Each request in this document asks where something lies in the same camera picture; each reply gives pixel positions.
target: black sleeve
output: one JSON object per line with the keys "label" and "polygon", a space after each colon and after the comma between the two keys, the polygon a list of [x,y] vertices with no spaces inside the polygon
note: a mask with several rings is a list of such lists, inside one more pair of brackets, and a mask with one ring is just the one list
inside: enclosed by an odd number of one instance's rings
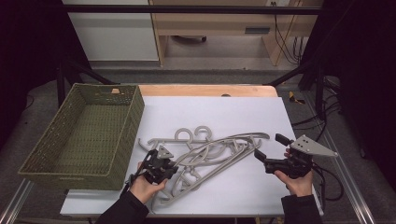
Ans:
{"label": "black sleeve", "polygon": [[148,213],[147,207],[128,190],[99,216],[95,224],[139,224]]}
{"label": "black sleeve", "polygon": [[285,224],[320,224],[322,223],[314,195],[297,197],[290,195],[282,198]]}

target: plastic basket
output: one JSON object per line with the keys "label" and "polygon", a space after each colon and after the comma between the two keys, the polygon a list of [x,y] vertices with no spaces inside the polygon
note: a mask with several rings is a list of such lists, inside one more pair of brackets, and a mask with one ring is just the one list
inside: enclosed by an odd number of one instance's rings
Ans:
{"label": "plastic basket", "polygon": [[121,189],[144,107],[138,86],[73,85],[18,174],[52,189]]}

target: white table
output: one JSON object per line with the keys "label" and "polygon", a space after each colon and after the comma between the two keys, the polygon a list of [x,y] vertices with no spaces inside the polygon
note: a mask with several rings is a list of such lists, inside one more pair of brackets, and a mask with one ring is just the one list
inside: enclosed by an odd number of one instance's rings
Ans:
{"label": "white table", "polygon": [[[282,99],[278,97],[144,96],[144,101],[145,111],[125,178],[135,173],[137,163],[147,154],[137,145],[137,138],[144,143],[154,137],[172,138],[179,128],[194,131],[205,125],[212,130],[213,139],[238,133],[268,133],[271,139],[262,141],[260,151],[271,159],[283,159],[285,151],[285,147],[275,141],[276,133],[295,139]],[[168,149],[176,157],[181,153],[171,147]],[[285,185],[274,175],[266,174],[262,163],[251,154],[170,205],[163,206],[155,201],[155,214],[149,216],[282,216],[280,198],[286,195],[289,192]],[[119,196],[119,191],[70,190],[61,214],[98,217]]]}

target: metal frame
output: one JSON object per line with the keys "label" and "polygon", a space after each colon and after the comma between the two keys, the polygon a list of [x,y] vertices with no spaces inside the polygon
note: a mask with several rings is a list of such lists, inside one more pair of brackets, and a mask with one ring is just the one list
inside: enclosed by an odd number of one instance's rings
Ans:
{"label": "metal frame", "polygon": [[[202,6],[120,6],[120,5],[63,5],[63,6],[40,6],[44,10],[61,10],[65,12],[85,12],[85,13],[212,13],[212,14],[276,14],[276,15],[330,15],[332,13],[336,13],[337,9],[324,9],[321,7],[202,7]],[[327,38],[322,41],[320,45],[323,47],[326,41],[331,37],[331,34],[327,36]],[[316,52],[313,55],[313,59],[307,61],[306,63],[300,65],[298,68],[294,69],[293,71],[287,73],[285,76],[267,84],[271,86],[277,86],[285,80],[288,80],[291,77],[294,77],[298,74],[303,73],[308,68],[315,66],[319,59],[316,56],[319,56],[319,53],[323,51]],[[70,62],[68,60],[63,59],[60,62],[60,70],[58,74],[58,93],[59,96],[59,103],[61,104],[64,99],[64,81],[63,78],[68,77],[67,72],[65,73],[64,67],[70,66],[64,65],[64,62]],[[108,82],[106,79],[101,79],[102,77],[95,74],[91,69],[84,68],[78,64],[73,64],[73,67],[77,68],[81,72],[88,73],[88,75],[102,80],[104,82]],[[309,86],[312,84],[309,81],[307,84],[304,85]],[[329,143],[332,143],[332,147],[336,150],[336,147],[333,145],[332,139],[330,135],[325,132],[325,137]],[[375,223],[373,216],[370,212],[370,209],[367,207],[364,199],[361,196],[361,193],[356,186],[353,178],[350,176],[350,173],[345,166],[344,162],[342,161],[341,157],[337,157],[338,159],[334,160],[334,165],[339,172],[339,175],[342,177],[343,184],[346,187],[346,193],[352,202],[353,207],[355,208],[355,212],[361,221],[361,223]],[[13,223],[18,212],[20,211],[24,200],[27,198],[30,189],[32,188],[33,183],[23,179],[21,185],[17,192],[15,193],[12,201],[8,205],[6,211],[2,213],[0,216],[0,223]]]}

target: human hand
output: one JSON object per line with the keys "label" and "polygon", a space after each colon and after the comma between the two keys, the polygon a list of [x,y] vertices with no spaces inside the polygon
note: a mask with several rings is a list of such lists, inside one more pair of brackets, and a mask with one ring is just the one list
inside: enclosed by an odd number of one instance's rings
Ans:
{"label": "human hand", "polygon": [[[139,162],[137,165],[137,168],[140,167],[142,162]],[[132,192],[132,194],[141,202],[141,203],[146,203],[149,201],[149,199],[154,195],[159,190],[162,190],[165,188],[167,179],[165,179],[161,184],[159,185],[152,185],[150,184],[145,177],[140,175],[132,184],[130,187],[129,191]]]}
{"label": "human hand", "polygon": [[[286,149],[285,156],[288,157],[290,151]],[[298,177],[296,179],[291,179],[283,172],[277,170],[274,172],[277,178],[279,178],[283,183],[286,184],[291,194],[295,194],[297,197],[303,197],[312,194],[312,180],[314,173],[312,170],[306,174],[304,177]]]}

